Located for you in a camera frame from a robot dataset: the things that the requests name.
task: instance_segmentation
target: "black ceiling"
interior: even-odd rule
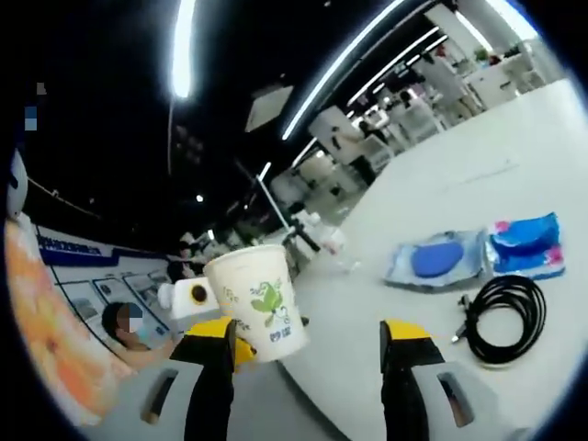
[[[47,95],[40,98],[38,131],[27,139],[26,163],[33,180],[101,220],[76,213],[34,186],[27,206],[31,217],[63,231],[146,249],[168,248],[187,227],[199,232],[227,221],[226,209],[251,189],[235,159],[252,173],[271,161],[270,176],[291,163],[310,137],[302,124],[282,142],[288,117],[345,43],[390,0],[325,3],[197,0],[194,91],[174,115],[176,124],[202,141],[204,152],[200,166],[181,179],[167,174],[166,148],[179,2],[108,0],[62,12],[51,7],[51,20],[40,28],[34,73]],[[423,3],[406,0],[342,73]],[[402,25],[340,87],[328,90],[329,104],[344,106],[431,27],[421,15]],[[282,116],[243,134],[252,93],[274,83],[295,87]],[[195,202],[196,194],[204,203]]]

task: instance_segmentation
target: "coiled cable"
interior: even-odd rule
[[[466,321],[451,341],[455,343],[465,336],[471,352],[490,364],[508,363],[528,351],[541,335],[547,315],[543,291],[533,280],[521,276],[493,278],[484,285],[473,302],[469,302],[469,297],[464,295],[459,304],[465,309]],[[514,345],[491,345],[478,333],[480,316],[494,308],[512,308],[521,316],[523,333]]]

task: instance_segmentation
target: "blue sponge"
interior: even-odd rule
[[[463,257],[461,243],[446,242],[421,245],[411,256],[414,274],[422,278],[439,277],[448,273]]]

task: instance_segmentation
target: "desk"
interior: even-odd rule
[[[390,162],[342,226],[363,263],[356,272],[335,276],[321,253],[295,280],[311,342],[282,363],[351,440],[386,439],[379,397],[385,318],[421,324],[447,361],[459,361],[494,389],[514,424],[534,427],[553,411],[587,347],[587,144],[588,124],[566,80],[491,109]],[[483,368],[467,342],[450,343],[464,321],[461,292],[424,295],[381,282],[399,243],[552,210],[560,217],[567,272],[538,282],[548,304],[545,329],[511,366]],[[481,320],[482,335],[496,344],[513,342],[520,329],[512,311]]]

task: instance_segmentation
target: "paper cup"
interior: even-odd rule
[[[225,254],[208,263],[204,274],[222,311],[237,321],[237,335],[257,351],[257,361],[280,359],[307,344],[283,246]]]

